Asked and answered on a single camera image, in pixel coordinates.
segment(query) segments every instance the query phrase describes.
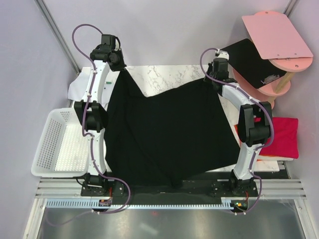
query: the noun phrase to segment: red cushion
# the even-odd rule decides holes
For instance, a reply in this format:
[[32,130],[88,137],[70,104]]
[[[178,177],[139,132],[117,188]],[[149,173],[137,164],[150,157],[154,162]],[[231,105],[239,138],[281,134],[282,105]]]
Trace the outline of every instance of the red cushion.
[[274,141],[270,146],[263,148],[260,155],[298,158],[298,119],[273,117],[273,123]]

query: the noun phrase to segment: white wall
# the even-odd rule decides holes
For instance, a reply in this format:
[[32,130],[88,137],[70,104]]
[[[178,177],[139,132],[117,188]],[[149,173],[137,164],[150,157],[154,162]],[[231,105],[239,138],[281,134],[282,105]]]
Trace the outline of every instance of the white wall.
[[48,113],[76,75],[33,0],[0,1],[0,238],[20,239],[39,179],[30,172]]
[[[89,62],[74,48],[73,29],[90,23],[119,37],[127,65],[198,64],[208,47],[248,37],[242,15],[283,12],[289,0],[44,0],[80,66]],[[101,42],[88,27],[76,33],[90,53]]]
[[304,185],[319,225],[319,1],[301,0],[290,19],[314,54],[314,62],[297,73],[287,94],[276,100],[275,113],[299,119],[299,159],[288,163]]

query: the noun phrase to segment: white laundry basket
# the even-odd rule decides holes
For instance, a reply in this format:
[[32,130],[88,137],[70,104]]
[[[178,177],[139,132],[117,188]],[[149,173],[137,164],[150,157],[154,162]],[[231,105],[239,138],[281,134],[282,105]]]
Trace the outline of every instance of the white laundry basket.
[[31,172],[41,177],[79,177],[88,170],[89,147],[73,108],[50,112]]

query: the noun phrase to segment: metal floor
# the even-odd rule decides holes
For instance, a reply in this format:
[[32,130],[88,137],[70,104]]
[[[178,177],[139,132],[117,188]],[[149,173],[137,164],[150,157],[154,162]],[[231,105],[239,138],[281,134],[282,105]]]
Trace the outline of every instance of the metal floor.
[[[49,209],[48,218],[52,223],[62,223],[85,210]],[[245,216],[218,210],[130,209],[111,215],[88,214],[57,228],[42,222],[38,238],[304,239],[305,236],[294,202],[285,200],[260,201]]]

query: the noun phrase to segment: black fabric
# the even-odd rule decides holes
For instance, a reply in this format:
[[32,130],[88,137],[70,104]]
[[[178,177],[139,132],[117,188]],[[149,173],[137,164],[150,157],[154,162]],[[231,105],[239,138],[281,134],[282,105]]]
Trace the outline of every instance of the black fabric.
[[182,179],[237,162],[239,146],[218,94],[203,79],[145,97],[122,71],[107,112],[106,161],[131,185],[178,187]]

